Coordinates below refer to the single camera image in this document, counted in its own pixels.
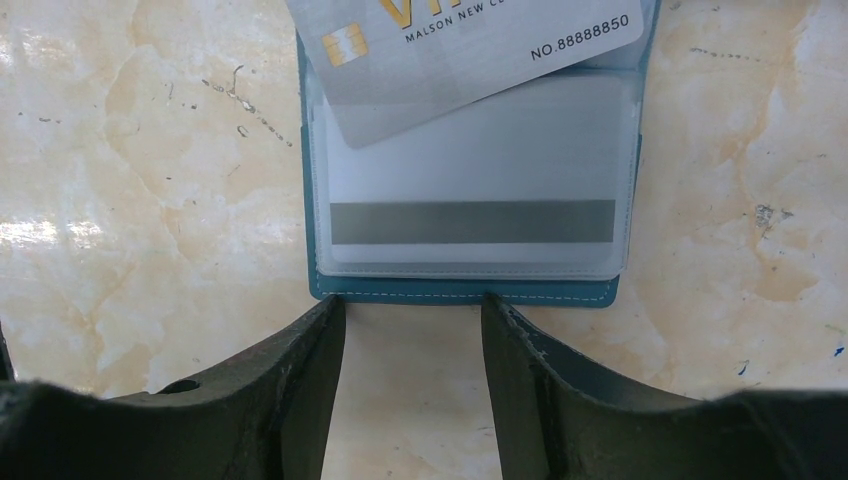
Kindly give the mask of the silver VIP credit card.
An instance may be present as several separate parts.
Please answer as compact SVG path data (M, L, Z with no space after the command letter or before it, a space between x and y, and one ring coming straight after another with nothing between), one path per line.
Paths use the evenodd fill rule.
M637 42L639 1L291 1L343 139L363 147Z

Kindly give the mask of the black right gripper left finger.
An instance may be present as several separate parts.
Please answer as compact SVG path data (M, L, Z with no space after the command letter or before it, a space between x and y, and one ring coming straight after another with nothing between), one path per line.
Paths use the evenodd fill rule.
M1 385L5 479L318 479L344 350L330 296L283 330L156 393L100 399Z

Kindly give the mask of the white credit card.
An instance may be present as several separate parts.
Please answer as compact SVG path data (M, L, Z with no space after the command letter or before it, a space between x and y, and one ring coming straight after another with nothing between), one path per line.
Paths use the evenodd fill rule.
M639 83L534 80L372 145L314 111L325 265L612 277L627 257Z

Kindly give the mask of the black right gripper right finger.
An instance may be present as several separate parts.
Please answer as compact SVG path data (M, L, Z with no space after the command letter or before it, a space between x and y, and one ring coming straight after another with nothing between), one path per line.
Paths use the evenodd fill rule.
M696 400L611 370L501 298L481 309L507 479L843 479L843 390L741 390Z

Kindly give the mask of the blue card holder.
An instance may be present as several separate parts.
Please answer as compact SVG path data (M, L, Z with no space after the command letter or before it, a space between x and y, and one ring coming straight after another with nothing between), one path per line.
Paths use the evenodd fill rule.
M320 81L303 49L303 44L296 30L297 60L301 95L301 142L306 208L306 243L309 257L308 278L312 295L318 299L336 295L347 301L358 303L459 305L478 303L485 295L491 293L499 295L509 302L519 305L565 306L575 308L604 308L611 305L616 298L620 275L626 268L629 254L633 200L642 148L641 120L647 66L659 14L658 2L639 2L641 2L644 6L648 26L643 36L637 42L615 49L603 55L555 70L541 77L507 89L510 90L540 78L556 75L577 75L580 73L619 75L634 79L639 83L641 109L637 158L634 170L633 191L631 195L632 202L628 212L629 233L627 257L623 269L617 275L612 277L528 277L514 275L456 276L433 272L426 272L421 275L372 275L366 270L358 267L344 267L336 269L325 265L321 250L320 181L315 169L315 146L312 124L313 114L316 109L322 106L327 106L329 109L330 107L326 101ZM461 108L438 116L415 127L446 116Z

